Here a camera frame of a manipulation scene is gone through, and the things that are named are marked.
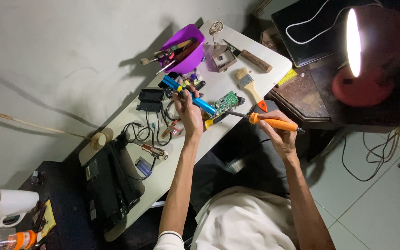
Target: circuit board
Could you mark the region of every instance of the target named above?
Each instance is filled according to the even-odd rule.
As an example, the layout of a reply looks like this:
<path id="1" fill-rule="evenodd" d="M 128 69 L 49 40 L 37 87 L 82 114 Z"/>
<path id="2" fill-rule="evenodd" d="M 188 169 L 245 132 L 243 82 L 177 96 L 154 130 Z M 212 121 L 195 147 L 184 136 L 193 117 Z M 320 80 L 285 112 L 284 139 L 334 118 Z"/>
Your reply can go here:
<path id="1" fill-rule="evenodd" d="M 221 115 L 221 113 L 225 112 L 228 110 L 230 107 L 237 105 L 239 103 L 239 100 L 237 99 L 237 94 L 235 94 L 233 91 L 229 92 L 226 94 L 224 97 L 218 99 L 215 101 L 211 106 L 214 107 L 214 109 L 217 110 L 217 115 Z M 215 116 L 213 114 L 207 113 L 209 118 L 212 119 Z"/>

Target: purple bowl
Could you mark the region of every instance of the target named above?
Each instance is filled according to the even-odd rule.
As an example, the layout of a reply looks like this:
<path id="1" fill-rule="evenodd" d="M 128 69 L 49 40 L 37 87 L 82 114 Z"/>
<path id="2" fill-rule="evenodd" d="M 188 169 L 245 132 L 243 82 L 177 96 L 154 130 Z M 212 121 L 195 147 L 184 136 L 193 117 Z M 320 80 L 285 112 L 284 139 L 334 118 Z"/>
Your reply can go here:
<path id="1" fill-rule="evenodd" d="M 164 70 L 165 73 L 176 72 L 180 74 L 186 74 L 193 71 L 194 68 L 200 64 L 203 58 L 202 45 L 206 38 L 204 37 L 202 32 L 193 24 L 187 25 L 186 27 L 175 33 L 173 37 L 171 37 L 166 43 L 164 43 L 160 50 L 170 48 L 171 46 L 186 41 L 191 37 L 195 37 L 197 39 L 197 41 L 200 43 L 199 46 L 194 49 L 194 51 L 180 63 L 175 66 L 169 66 L 169 68 Z"/>

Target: white mug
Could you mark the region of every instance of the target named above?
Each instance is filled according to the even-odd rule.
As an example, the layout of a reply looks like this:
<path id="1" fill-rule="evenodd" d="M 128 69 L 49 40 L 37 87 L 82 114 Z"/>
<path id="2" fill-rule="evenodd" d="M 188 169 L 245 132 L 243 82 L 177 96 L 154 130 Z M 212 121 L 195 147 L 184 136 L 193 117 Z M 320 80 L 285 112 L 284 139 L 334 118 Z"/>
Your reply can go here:
<path id="1" fill-rule="evenodd" d="M 20 223 L 26 213 L 36 206 L 39 199 L 37 192 L 0 189 L 0 228 Z M 3 223 L 5 218 L 15 215 L 19 215 L 16 222 L 9 225 Z"/>

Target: white shirt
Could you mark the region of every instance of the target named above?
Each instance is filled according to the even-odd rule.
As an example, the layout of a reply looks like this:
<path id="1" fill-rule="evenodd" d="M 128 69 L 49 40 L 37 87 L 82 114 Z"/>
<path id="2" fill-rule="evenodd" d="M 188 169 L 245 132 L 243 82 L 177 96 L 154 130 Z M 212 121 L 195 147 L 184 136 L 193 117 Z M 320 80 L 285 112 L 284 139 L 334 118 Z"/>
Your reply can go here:
<path id="1" fill-rule="evenodd" d="M 290 250 L 298 247 L 290 200 L 242 186 L 212 197 L 197 214 L 191 250 Z M 160 234 L 155 250 L 182 250 L 181 236 Z"/>

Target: hand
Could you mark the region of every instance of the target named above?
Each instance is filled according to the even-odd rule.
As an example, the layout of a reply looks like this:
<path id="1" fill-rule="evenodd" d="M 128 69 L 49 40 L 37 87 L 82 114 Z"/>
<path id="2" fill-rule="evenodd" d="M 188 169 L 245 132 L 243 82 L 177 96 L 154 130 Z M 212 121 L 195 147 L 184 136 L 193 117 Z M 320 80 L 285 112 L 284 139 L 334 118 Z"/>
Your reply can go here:
<path id="1" fill-rule="evenodd" d="M 291 119 L 278 109 L 269 113 L 259 114 L 259 117 L 260 119 L 279 119 L 297 125 L 297 123 L 291 121 Z M 270 137 L 271 143 L 280 157 L 284 158 L 292 153 L 296 153 L 297 132 L 286 131 L 278 128 L 274 129 L 263 120 L 259 122 L 259 127 Z"/>
<path id="2" fill-rule="evenodd" d="M 203 134 L 201 112 L 200 108 L 192 103 L 192 96 L 189 94 L 188 90 L 191 91 L 196 98 L 200 97 L 199 92 L 195 90 L 193 86 L 188 85 L 186 89 L 183 90 L 184 100 L 181 100 L 179 94 L 175 91 L 172 94 L 172 98 L 174 100 L 175 110 L 184 124 L 186 138 L 200 140 Z"/>

